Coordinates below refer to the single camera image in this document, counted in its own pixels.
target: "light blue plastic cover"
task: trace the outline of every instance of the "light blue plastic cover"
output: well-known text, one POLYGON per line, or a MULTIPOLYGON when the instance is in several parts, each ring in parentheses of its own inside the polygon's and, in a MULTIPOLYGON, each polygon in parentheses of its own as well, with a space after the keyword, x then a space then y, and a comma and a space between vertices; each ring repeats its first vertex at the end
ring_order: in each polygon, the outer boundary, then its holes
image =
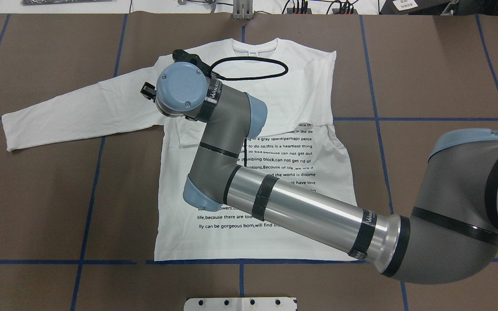
POLYGON ((465 128, 464 130, 453 130, 439 137, 433 152, 429 158, 441 150, 457 146, 459 144, 482 142, 485 140, 498 140, 498 130, 488 128, 465 128))
POLYGON ((249 126, 247 138, 256 138, 261 133, 262 127, 265 126, 268 108, 262 100, 249 94, 247 97, 249 97, 249 107, 251 108, 251 126, 249 126))
POLYGON ((184 185, 184 201, 189 205, 196 207, 200 210, 205 211, 218 211, 222 206, 221 203, 213 201, 209 197, 207 197, 204 193, 201 192, 189 179, 189 176, 186 178, 184 185))
POLYGON ((168 109, 186 112, 203 103, 207 88, 205 75, 196 65, 178 61, 160 74, 156 83, 156 97, 168 109))

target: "black band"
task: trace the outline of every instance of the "black band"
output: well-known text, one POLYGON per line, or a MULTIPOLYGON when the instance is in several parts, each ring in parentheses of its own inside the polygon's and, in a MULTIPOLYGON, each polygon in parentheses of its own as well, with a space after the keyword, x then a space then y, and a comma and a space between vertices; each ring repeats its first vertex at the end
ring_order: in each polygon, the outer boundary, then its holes
POLYGON ((203 104, 201 104, 199 114, 195 116, 196 120, 206 123, 211 118, 214 108, 216 108, 216 105, 218 105, 218 101, 220 100, 222 87, 222 81, 211 76, 209 88, 207 89, 207 96, 205 97, 203 104))
POLYGON ((498 159, 495 161, 485 184, 485 210, 489 221, 498 229, 497 213, 497 192, 498 192, 498 159))
POLYGON ((368 252, 370 242, 372 242, 372 237, 374 236, 374 231, 376 230, 377 219, 378 215, 376 213, 363 209, 362 222, 360 223, 356 239, 354 239, 354 244, 348 252, 349 256, 358 260, 365 260, 368 255, 366 252, 368 252))
POLYGON ((235 153, 230 152, 228 150, 220 149, 218 147, 215 147, 215 146, 212 146, 212 145, 209 145, 209 144, 205 144, 204 142, 200 142, 199 146, 203 147, 205 149, 214 151, 214 152, 221 153, 221 154, 223 154, 225 156, 228 156, 228 157, 232 157, 232 158, 236 158, 236 159, 239 157, 239 154, 235 154, 235 153))
POLYGON ((236 168, 233 169, 232 173, 230 174, 230 177, 228 178, 228 182, 226 183, 226 187, 224 188, 223 202, 226 205, 228 204, 227 203, 227 201, 228 201, 228 191, 230 190, 230 185, 232 184, 233 177, 236 175, 237 170, 239 170, 240 167, 241 167, 240 165, 236 165, 236 168))
POLYGON ((382 272, 382 275, 386 277, 392 277, 399 271, 401 263, 403 263, 403 258, 407 252, 407 246, 409 246, 409 238, 411 236, 411 221, 404 216, 401 217, 401 230, 399 232, 399 239, 397 240, 397 246, 395 246, 395 252, 391 257, 391 261, 387 265, 387 268, 382 272))
POLYGON ((255 202, 253 203, 253 210, 251 211, 253 218, 259 219, 260 221, 265 220, 266 205, 268 204, 270 193, 272 192, 276 181, 278 181, 278 178, 273 175, 266 175, 262 180, 261 186, 257 191, 257 196, 255 197, 255 202))
POLYGON ((453 232, 469 236, 470 238, 474 238, 478 241, 498 246, 498 234, 479 228, 478 226, 473 226, 466 222, 434 213, 433 211, 421 209, 420 207, 415 207, 412 210, 412 216, 452 230, 453 232))

